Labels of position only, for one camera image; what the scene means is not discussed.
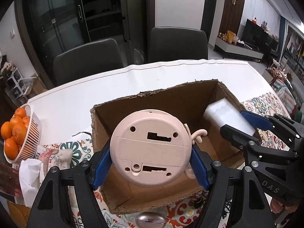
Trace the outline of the person's right hand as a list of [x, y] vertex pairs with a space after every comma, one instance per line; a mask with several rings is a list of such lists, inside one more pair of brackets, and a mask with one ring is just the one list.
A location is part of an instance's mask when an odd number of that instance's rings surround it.
[[294, 213], [298, 209], [298, 206], [299, 204], [286, 206], [274, 198], [271, 199], [271, 203], [270, 203], [271, 211], [275, 214], [280, 213], [283, 209], [287, 210], [288, 213]]

